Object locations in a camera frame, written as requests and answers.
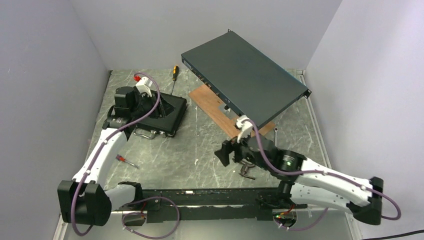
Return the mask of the small silver wrench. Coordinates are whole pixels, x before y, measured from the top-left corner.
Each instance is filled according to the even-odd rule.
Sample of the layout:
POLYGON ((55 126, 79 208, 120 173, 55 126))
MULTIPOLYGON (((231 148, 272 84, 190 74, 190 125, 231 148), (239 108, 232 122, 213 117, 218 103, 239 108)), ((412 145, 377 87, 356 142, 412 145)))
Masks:
POLYGON ((279 129, 277 127, 275 127, 273 130, 274 130, 273 142, 277 146, 278 145, 278 130, 279 129))

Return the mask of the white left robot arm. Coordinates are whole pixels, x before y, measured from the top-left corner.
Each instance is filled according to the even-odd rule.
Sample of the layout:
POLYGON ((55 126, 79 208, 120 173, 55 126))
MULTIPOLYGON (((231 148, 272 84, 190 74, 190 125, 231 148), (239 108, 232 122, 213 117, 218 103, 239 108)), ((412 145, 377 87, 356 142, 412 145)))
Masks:
POLYGON ((166 136, 176 133, 187 109, 183 97, 149 90, 140 86, 123 86, 114 92, 99 139, 82 168, 71 180, 62 180, 57 195, 62 220, 69 224, 104 226, 111 213, 120 208, 141 210, 151 197, 145 197, 142 185, 121 181, 105 190, 112 163, 122 159, 121 148, 136 130, 153 131, 166 124, 166 136))

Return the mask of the blue red screwdriver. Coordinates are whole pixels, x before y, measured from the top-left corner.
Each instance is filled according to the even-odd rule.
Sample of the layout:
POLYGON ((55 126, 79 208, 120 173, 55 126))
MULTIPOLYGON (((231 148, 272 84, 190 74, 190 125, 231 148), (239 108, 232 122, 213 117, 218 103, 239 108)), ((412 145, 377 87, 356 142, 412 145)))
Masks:
POLYGON ((132 166, 132 167, 134 167, 134 168, 136 168, 136 169, 139 169, 139 167, 136 165, 136 164, 134 164, 134 163, 132 163, 132 162, 130 162, 130 161, 128 161, 128 160, 126 160, 122 155, 117 155, 116 157, 115 157, 118 161, 120 161, 120 162, 123 162, 123 163, 126 163, 126 164, 128 164, 128 165, 130 165, 130 166, 132 166))

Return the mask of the yellow black screwdriver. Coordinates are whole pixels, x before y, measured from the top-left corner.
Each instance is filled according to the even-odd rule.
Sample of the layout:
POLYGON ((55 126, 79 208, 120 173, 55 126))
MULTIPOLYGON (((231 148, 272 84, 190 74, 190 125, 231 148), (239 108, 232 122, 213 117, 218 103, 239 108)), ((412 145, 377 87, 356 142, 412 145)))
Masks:
POLYGON ((179 68, 179 66, 178 66, 178 65, 175 65, 175 66, 173 67, 173 71, 172 71, 172 88, 171 88, 171 92, 170 92, 170 94, 171 94, 171 95, 172 95, 172 94, 173 94, 173 92, 174 92, 175 84, 176 84, 176 81, 177 81, 177 78, 178 78, 179 72, 180 72, 180 68, 179 68))

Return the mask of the metal clamp tool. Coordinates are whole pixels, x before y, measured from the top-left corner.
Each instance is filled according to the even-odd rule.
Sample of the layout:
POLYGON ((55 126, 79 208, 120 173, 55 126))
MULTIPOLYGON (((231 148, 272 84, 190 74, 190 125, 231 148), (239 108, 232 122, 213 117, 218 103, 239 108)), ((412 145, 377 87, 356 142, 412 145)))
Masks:
POLYGON ((240 161, 239 163, 242 165, 242 167, 239 171, 239 175, 243 178, 255 180, 256 178, 253 177, 253 176, 250 176, 248 173, 249 173, 249 170, 252 169, 252 168, 255 168, 256 165, 253 164, 253 163, 250 163, 248 161, 244 161, 244 160, 240 161))

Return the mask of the black poker chip case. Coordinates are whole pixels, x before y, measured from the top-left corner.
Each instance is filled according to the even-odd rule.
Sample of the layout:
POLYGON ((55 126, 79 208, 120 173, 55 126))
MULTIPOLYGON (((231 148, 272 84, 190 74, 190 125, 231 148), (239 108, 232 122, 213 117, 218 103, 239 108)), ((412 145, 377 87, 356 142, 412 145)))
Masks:
POLYGON ((173 138, 186 110, 186 98, 161 93, 157 108, 152 114, 135 125, 133 134, 150 140, 157 135, 173 138))

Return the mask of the dark rack server unit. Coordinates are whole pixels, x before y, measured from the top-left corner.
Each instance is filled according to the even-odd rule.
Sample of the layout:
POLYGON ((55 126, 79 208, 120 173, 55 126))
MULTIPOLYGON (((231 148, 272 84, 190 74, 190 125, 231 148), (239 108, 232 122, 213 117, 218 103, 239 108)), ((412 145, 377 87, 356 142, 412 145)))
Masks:
POLYGON ((260 129, 311 90, 234 31, 181 54, 189 68, 236 115, 260 129))

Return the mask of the wooden board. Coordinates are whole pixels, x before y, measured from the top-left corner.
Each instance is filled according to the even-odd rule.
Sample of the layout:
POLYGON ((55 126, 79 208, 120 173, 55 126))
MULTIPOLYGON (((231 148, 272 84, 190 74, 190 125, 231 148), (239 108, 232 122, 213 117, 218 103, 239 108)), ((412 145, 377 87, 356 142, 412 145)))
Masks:
POLYGON ((236 137, 239 130, 235 123, 238 118, 230 110, 224 110, 224 102, 205 84, 188 93, 195 104, 205 112, 230 138, 236 137))

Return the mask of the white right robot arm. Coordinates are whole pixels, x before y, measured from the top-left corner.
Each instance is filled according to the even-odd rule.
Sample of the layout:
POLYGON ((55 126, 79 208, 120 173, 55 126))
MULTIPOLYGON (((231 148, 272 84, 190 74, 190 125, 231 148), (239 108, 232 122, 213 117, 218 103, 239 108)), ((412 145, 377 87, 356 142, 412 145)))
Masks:
POLYGON ((280 182, 271 196, 260 196, 257 201, 264 207, 287 208, 292 205, 317 205, 353 215, 368 224, 380 225, 384 181, 378 177, 356 178, 329 169, 303 154, 278 148, 272 140, 253 137, 237 142, 225 140, 214 152, 224 166, 230 161, 246 161, 269 173, 280 182))

